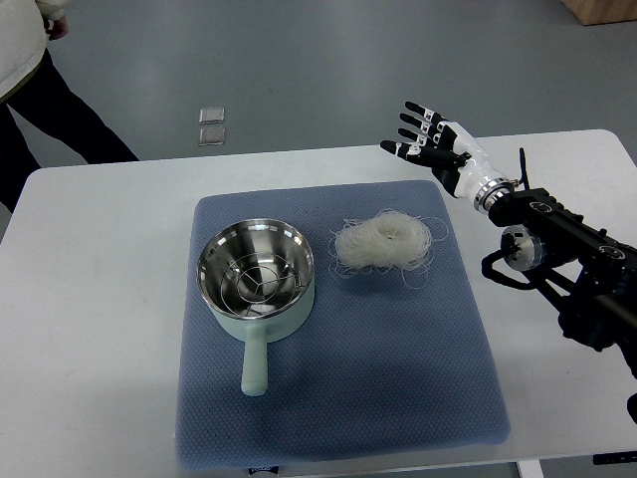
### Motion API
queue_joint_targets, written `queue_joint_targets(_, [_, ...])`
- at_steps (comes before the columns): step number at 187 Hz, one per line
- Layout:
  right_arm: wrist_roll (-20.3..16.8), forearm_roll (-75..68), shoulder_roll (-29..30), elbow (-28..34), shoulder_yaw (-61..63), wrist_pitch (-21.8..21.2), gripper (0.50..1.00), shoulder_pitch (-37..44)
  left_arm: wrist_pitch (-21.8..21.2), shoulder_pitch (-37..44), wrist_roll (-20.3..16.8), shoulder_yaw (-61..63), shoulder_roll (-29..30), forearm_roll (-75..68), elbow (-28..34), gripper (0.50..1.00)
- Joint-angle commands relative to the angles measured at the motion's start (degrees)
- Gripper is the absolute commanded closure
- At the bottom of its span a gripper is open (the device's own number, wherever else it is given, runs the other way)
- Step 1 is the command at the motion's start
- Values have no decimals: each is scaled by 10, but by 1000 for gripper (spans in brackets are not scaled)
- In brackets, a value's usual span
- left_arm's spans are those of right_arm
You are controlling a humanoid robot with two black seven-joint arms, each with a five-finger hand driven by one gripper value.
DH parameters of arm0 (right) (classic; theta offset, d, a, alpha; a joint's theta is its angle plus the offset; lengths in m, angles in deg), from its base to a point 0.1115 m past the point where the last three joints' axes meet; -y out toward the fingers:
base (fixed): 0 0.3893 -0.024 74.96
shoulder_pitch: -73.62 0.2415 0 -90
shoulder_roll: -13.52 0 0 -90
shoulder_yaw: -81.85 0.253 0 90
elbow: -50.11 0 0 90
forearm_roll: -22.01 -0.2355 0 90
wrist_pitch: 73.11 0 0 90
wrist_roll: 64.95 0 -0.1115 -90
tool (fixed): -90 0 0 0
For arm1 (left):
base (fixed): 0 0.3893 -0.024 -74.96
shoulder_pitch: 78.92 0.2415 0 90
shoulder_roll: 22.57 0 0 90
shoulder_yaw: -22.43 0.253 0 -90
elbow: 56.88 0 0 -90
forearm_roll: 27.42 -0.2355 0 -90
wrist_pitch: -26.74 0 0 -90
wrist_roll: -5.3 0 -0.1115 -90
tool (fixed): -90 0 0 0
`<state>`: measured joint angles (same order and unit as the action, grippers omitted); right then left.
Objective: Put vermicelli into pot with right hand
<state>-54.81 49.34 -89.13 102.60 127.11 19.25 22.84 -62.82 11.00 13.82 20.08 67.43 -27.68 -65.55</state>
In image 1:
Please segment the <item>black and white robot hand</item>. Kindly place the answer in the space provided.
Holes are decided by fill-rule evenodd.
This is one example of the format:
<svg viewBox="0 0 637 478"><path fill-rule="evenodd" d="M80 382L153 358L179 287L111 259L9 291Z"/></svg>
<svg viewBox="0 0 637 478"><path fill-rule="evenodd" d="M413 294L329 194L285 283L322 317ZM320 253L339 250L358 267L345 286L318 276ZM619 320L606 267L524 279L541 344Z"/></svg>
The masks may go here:
<svg viewBox="0 0 637 478"><path fill-rule="evenodd" d="M468 200L486 214L495 201L514 190L513 183L490 164L478 141L459 123L412 102L400 119L400 141L384 140L380 147L415 165L427 167L455 198Z"/></svg>

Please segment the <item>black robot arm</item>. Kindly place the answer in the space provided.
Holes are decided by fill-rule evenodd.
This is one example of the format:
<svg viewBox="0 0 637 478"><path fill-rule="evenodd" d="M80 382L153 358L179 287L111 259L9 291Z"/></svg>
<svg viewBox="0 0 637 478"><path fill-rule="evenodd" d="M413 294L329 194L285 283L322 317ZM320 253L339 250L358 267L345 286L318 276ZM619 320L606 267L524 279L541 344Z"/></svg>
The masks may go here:
<svg viewBox="0 0 637 478"><path fill-rule="evenodd" d="M526 176L520 191L492 194L489 219L503 230L482 274L536 290L558 312L563 335L601 352L618 346L636 367L636 250L587 226Z"/></svg>

